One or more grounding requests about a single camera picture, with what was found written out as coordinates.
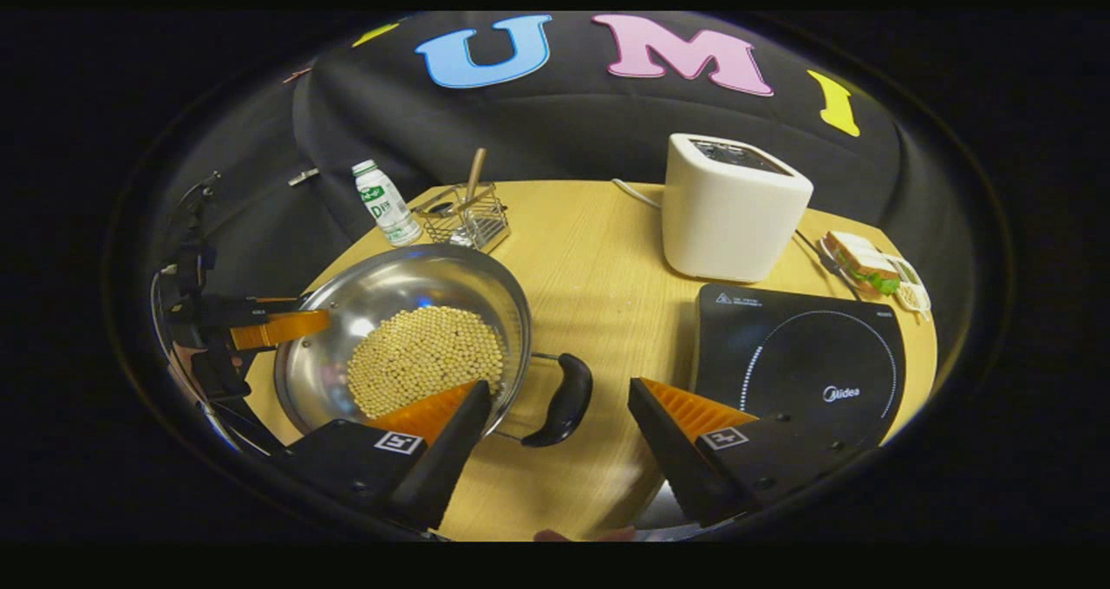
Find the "letter u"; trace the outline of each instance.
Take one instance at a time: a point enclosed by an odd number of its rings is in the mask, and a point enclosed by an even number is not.
[[[427,74],[444,88],[478,88],[512,82],[534,72],[547,62],[551,51],[543,24],[551,14],[514,17],[497,21],[495,30],[507,30],[513,41],[513,57],[497,64],[475,64],[466,40],[476,30],[460,30],[433,38],[416,48],[427,62]]]

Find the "letter m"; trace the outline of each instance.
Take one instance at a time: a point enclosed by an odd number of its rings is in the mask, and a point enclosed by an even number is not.
[[[666,69],[652,61],[650,51],[655,51],[686,79],[702,74],[709,60],[716,60],[717,71],[709,74],[710,82],[751,94],[774,94],[759,74],[751,44],[740,39],[702,30],[687,42],[650,19],[629,14],[597,14],[594,22],[613,30],[619,55],[616,63],[609,64],[609,72],[615,75],[667,74]]]

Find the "sandwich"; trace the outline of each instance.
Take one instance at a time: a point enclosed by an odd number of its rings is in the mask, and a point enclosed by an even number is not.
[[[868,238],[844,231],[829,231],[820,242],[858,288],[886,296],[898,292],[901,284],[898,268]]]

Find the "stainless steel pan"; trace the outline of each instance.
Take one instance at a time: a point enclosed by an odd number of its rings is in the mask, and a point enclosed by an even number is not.
[[[557,358],[532,353],[532,315],[521,285],[493,257],[458,245],[413,245],[379,254],[345,270],[305,299],[301,308],[327,308],[331,325],[282,344],[274,364],[278,398],[302,434],[335,419],[369,422],[347,388],[346,365],[355,345],[396,313],[428,305],[476,313],[505,345],[502,390],[484,435],[494,431],[509,410],[531,356],[558,359],[564,378],[544,427],[521,443],[551,446],[573,434],[589,404],[589,368],[565,353]]]

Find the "wooden handle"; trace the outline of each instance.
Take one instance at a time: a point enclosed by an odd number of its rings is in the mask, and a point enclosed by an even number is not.
[[[471,165],[471,177],[466,182],[465,201],[471,201],[474,197],[474,189],[478,185],[478,175],[482,174],[483,162],[485,162],[485,148],[478,146],[478,150],[474,153],[474,163]]]

